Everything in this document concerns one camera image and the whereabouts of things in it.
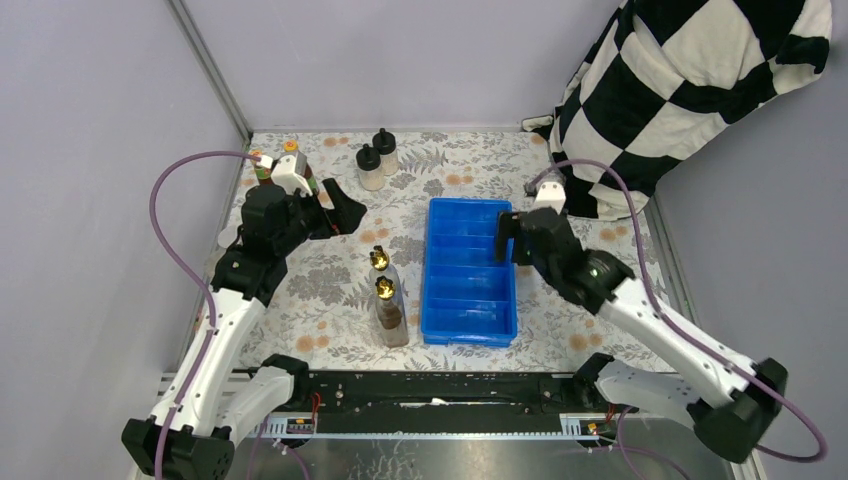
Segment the glass oil bottle gold spout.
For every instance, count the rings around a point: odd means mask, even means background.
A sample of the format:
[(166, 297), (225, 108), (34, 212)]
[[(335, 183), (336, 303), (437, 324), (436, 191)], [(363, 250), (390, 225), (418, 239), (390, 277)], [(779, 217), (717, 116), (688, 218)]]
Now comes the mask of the glass oil bottle gold spout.
[(377, 278), (375, 288), (375, 312), (384, 344), (388, 348), (406, 346), (409, 334), (402, 295), (397, 291), (395, 283), (386, 276)]

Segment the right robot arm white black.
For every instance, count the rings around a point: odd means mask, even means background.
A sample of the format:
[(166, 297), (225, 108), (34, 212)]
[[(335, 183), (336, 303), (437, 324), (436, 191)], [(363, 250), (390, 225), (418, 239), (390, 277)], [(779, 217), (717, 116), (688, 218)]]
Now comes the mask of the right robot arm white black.
[(578, 371), (575, 402), (597, 412), (608, 403), (632, 406), (689, 429), (720, 458), (741, 464), (781, 411), (770, 390), (784, 394), (788, 372), (778, 361), (756, 362), (722, 345), (661, 301), (609, 252), (586, 249), (565, 215), (552, 207), (497, 216), (495, 257), (531, 265), (567, 302), (637, 338), (671, 366), (673, 380), (593, 355)]

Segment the blue plastic divided bin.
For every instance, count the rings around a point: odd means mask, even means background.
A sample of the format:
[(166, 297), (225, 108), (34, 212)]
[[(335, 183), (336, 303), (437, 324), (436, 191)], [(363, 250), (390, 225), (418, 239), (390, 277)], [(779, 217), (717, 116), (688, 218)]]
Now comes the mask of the blue plastic divided bin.
[(514, 266), (495, 252), (498, 215), (511, 210), (506, 200), (430, 200), (420, 307), (426, 344), (506, 348), (517, 337)]

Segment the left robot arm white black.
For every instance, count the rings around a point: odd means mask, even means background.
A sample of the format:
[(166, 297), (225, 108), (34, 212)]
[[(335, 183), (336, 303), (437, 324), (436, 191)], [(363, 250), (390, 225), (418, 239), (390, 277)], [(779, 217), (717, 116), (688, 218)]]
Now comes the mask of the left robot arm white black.
[(281, 406), (309, 401), (308, 365), (273, 356), (246, 386), (222, 397), (247, 335), (288, 272), (286, 258), (309, 240), (354, 233), (367, 212), (333, 179), (332, 203), (277, 185), (248, 191), (237, 237), (215, 267), (200, 329), (171, 385), (145, 420), (131, 419), (121, 441), (139, 470), (155, 479), (223, 479), (236, 447)]

